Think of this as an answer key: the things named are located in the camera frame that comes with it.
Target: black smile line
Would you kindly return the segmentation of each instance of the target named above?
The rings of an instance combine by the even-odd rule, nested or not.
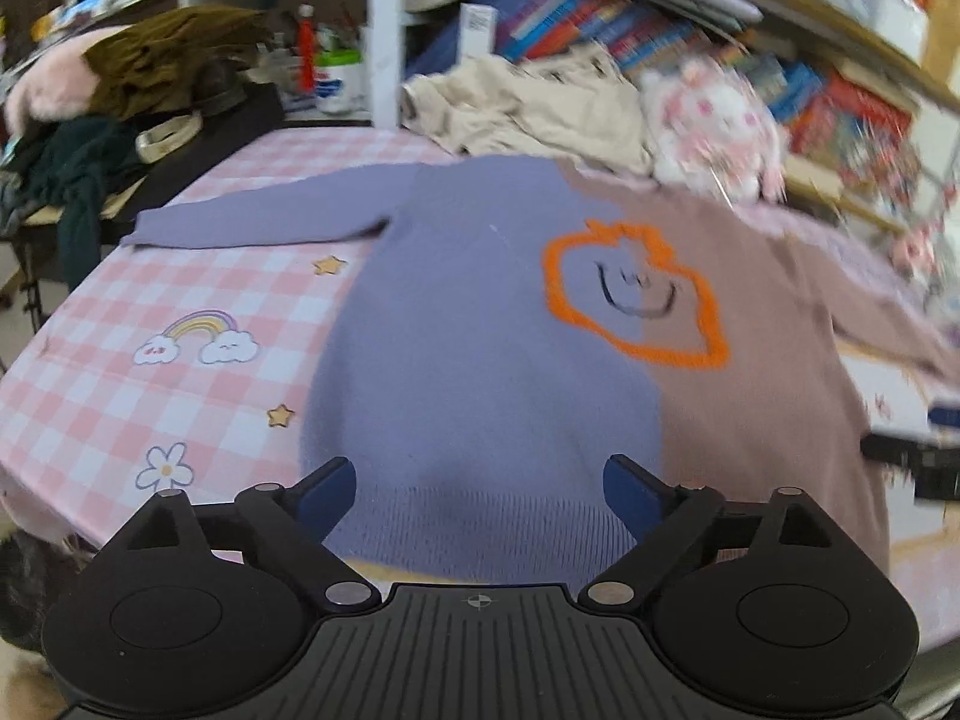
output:
[[[616,300],[613,299],[613,295],[610,294],[610,288],[607,286],[607,269],[602,263],[595,263],[597,266],[597,272],[600,274],[600,289],[603,290],[603,297],[606,298],[607,303],[610,303],[613,308],[616,308],[621,314],[627,314],[628,317],[639,317],[640,319],[663,319],[671,311],[673,311],[673,304],[677,301],[677,285],[672,281],[670,282],[670,293],[667,295],[666,302],[664,306],[659,308],[656,311],[651,311],[648,309],[637,309],[637,308],[628,308],[626,306],[621,306]]]

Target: purple sleeve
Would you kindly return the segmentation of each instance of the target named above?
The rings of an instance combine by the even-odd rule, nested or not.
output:
[[[351,167],[142,211],[121,245],[265,247],[354,238],[390,220],[409,199],[418,170],[419,164]]]

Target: sweater sleeve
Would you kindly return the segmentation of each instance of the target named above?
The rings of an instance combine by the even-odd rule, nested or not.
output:
[[[923,327],[893,300],[853,284],[837,262],[817,248],[790,238],[782,245],[790,251],[803,288],[827,307],[838,335],[960,384],[960,353],[942,343],[932,327]]]
[[[355,238],[387,223],[419,164],[366,165],[213,200],[142,211],[121,245],[265,247]]]

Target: white shelf post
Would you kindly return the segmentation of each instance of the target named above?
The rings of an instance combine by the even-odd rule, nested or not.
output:
[[[400,81],[404,60],[404,0],[367,0],[370,4],[366,46],[370,110],[373,126],[396,129],[400,124]]]

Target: pink checkered tablecloth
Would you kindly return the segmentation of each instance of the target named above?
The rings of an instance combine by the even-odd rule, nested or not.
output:
[[[375,162],[451,160],[403,132],[280,130],[175,202]],[[814,242],[865,287],[914,302],[865,247],[823,225],[776,208],[738,213]],[[0,381],[0,490],[11,515],[50,541],[78,532],[101,544],[160,488],[212,503],[258,482],[296,482],[306,391],[370,249],[112,252]],[[930,560],[914,551],[902,577],[895,565],[927,640],[960,635],[958,551],[960,541]]]

